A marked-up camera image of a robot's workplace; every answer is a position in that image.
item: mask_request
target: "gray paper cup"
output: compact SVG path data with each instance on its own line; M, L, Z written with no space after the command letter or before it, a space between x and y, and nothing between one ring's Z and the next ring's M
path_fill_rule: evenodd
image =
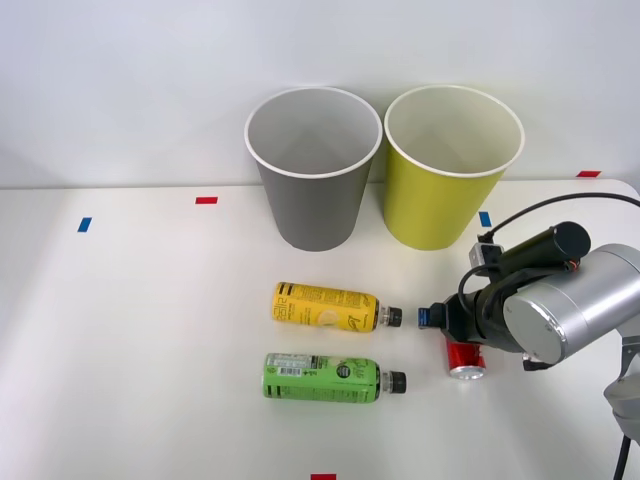
M336 88L288 90L253 111L245 142L287 242L322 251L349 238L382 131L371 105Z

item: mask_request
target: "white table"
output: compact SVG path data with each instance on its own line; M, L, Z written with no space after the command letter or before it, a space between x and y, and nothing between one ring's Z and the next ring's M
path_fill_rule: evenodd
M637 196L613 180L502 182L483 210L496 224L582 191ZM202 195L218 204L195 205ZM0 478L611 478L622 434L602 391L619 371L617 333L546 372L486 349L484 379L451 379L442 335L419 331L416 310L455 290L486 229L476 217L448 250L412 250L386 230L381 196L367 188L345 244L306 253L280 238L261 187L0 192ZM563 220L594 248L640 248L640 209L591 199L532 213L496 241ZM276 324L278 281L373 293L403 308L404 325ZM267 352L370 357L405 371L408 391L372 405L268 400ZM625 478L640 478L635 444Z

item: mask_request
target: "plastic bottle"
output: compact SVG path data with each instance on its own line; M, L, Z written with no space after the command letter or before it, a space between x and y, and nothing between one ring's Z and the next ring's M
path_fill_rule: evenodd
M403 372L385 372L367 358L269 353L262 393L267 398L372 403L380 392L405 393Z
M278 283L273 295L274 320L352 332L371 332L378 325L399 327L402 310L380 305L373 295L297 283Z

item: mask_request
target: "red can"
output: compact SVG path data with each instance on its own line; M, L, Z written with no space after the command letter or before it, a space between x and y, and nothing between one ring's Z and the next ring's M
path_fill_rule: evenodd
M480 345L454 343L446 339L449 375L460 380L476 380L484 375L484 358Z

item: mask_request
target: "green plastic bottle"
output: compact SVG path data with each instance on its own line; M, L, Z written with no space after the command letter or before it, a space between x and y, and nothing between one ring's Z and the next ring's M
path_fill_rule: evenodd
M262 393L267 398L372 403L380 392L405 393L403 372L383 372L367 358L269 353Z

